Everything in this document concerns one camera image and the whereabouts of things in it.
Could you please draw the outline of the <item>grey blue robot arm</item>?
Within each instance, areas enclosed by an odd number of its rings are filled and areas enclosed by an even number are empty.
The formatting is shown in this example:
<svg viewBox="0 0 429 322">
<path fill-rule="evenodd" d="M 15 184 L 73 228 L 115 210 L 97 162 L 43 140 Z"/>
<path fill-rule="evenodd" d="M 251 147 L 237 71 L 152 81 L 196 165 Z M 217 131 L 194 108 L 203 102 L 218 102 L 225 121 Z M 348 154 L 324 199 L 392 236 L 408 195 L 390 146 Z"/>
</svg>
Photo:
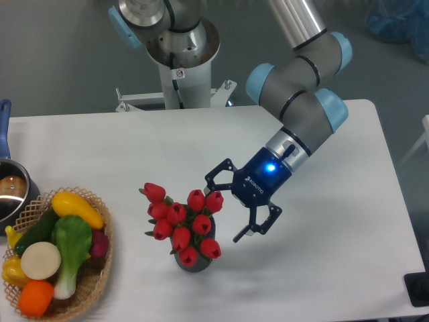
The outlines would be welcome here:
<svg viewBox="0 0 429 322">
<path fill-rule="evenodd" d="M 295 53 L 284 68 L 260 64 L 246 92 L 282 128 L 244 165 L 225 160 L 206 175 L 205 191 L 231 191 L 249 210 L 241 235 L 265 234 L 282 210 L 271 196 L 348 117 L 341 98 L 320 84 L 351 60 L 349 40 L 328 33 L 311 1 L 270 1 Z M 198 1 L 118 1 L 109 19 L 129 46 L 145 46 L 158 65 L 166 109 L 211 107 L 211 62 L 220 47 L 216 27 Z"/>
</svg>

